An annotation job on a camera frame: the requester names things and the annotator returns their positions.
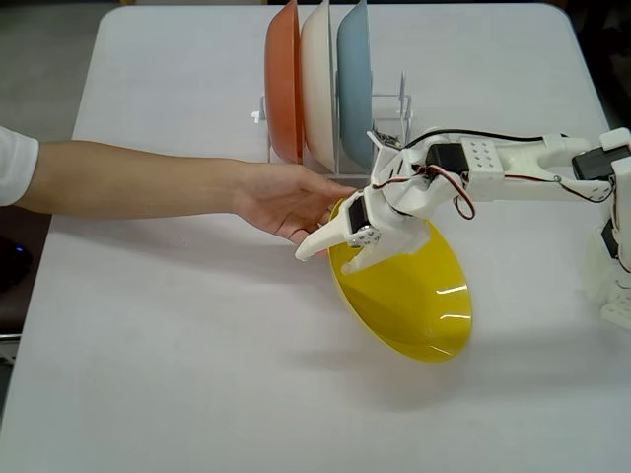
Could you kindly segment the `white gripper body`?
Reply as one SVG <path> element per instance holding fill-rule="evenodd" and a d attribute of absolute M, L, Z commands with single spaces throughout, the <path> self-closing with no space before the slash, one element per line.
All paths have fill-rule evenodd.
<path fill-rule="evenodd" d="M 381 238 L 428 241 L 430 217 L 454 198 L 454 175 L 412 149 L 380 144 L 368 185 L 352 197 L 349 246 Z"/>

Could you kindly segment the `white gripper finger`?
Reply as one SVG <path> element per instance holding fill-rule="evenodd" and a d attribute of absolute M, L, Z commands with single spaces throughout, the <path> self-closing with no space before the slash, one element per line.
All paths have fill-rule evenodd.
<path fill-rule="evenodd" d="M 427 243 L 425 238 L 381 238 L 360 246 L 360 251 L 342 265 L 343 274 L 354 274 L 399 254 L 412 254 Z"/>
<path fill-rule="evenodd" d="M 337 206 L 336 215 L 300 243 L 295 252 L 295 257 L 298 260 L 306 261 L 323 250 L 349 240 L 351 224 L 348 208 L 352 202 L 353 197 L 342 200 Z"/>

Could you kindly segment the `person's hand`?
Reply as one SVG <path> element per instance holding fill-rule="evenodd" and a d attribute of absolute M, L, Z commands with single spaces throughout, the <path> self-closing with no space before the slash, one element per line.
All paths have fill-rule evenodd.
<path fill-rule="evenodd" d="M 354 193 L 299 165 L 245 164 L 232 197 L 234 214 L 298 245 L 315 232 L 329 207 Z"/>

